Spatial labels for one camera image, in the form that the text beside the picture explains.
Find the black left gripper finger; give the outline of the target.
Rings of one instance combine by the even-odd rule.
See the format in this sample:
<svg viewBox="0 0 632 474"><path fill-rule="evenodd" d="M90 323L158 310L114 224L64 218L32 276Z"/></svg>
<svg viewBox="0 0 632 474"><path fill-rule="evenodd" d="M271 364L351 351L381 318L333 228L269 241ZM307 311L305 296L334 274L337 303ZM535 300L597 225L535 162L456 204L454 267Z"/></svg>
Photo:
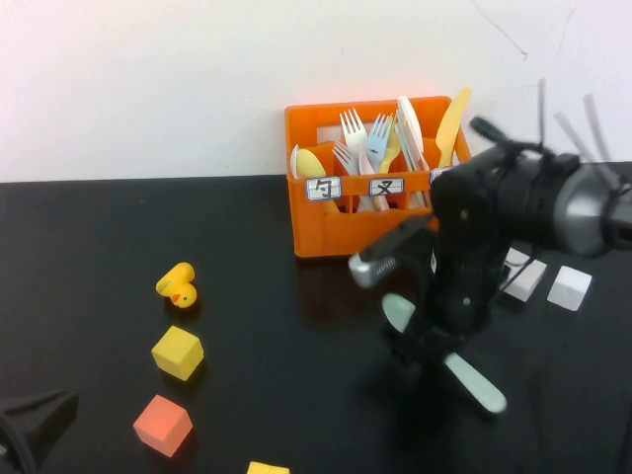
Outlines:
<svg viewBox="0 0 632 474"><path fill-rule="evenodd" d="M75 421L79 404L77 392L64 392L54 398L45 409L42 438L57 441Z"/></svg>

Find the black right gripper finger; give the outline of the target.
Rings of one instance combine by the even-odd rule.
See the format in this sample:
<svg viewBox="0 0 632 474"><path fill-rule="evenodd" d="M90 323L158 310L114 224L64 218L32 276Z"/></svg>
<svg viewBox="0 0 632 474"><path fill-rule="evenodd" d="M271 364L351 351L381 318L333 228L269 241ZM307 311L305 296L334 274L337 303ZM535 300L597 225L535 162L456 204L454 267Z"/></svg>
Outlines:
<svg viewBox="0 0 632 474"><path fill-rule="evenodd" d="M467 339L467 332L454 333L433 329L433 365L443 364L445 358L463 347Z"/></svg>
<svg viewBox="0 0 632 474"><path fill-rule="evenodd" d="M405 365L425 365L432 360L430 339L433 326L426 320L409 321L396 327L391 338L392 353Z"/></svg>

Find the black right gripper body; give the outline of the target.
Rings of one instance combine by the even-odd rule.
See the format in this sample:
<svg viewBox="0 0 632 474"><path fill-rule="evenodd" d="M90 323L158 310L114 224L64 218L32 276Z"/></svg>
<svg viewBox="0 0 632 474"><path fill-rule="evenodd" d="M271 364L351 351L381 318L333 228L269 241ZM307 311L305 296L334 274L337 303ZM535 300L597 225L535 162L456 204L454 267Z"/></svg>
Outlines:
<svg viewBox="0 0 632 474"><path fill-rule="evenodd" d="M436 269L419 299L419 337L429 346L457 346L488 324L510 240L494 236L471 247L432 230L423 230L421 238Z"/></svg>

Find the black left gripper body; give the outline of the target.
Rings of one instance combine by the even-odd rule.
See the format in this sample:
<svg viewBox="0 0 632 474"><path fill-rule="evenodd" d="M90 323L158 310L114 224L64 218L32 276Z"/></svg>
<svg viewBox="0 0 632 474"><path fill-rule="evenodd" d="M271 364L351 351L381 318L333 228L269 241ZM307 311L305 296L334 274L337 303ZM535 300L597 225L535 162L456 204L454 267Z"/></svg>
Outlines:
<svg viewBox="0 0 632 474"><path fill-rule="evenodd" d="M37 458L41 431L39 409L48 394L1 400L1 466L39 467Z"/></svg>

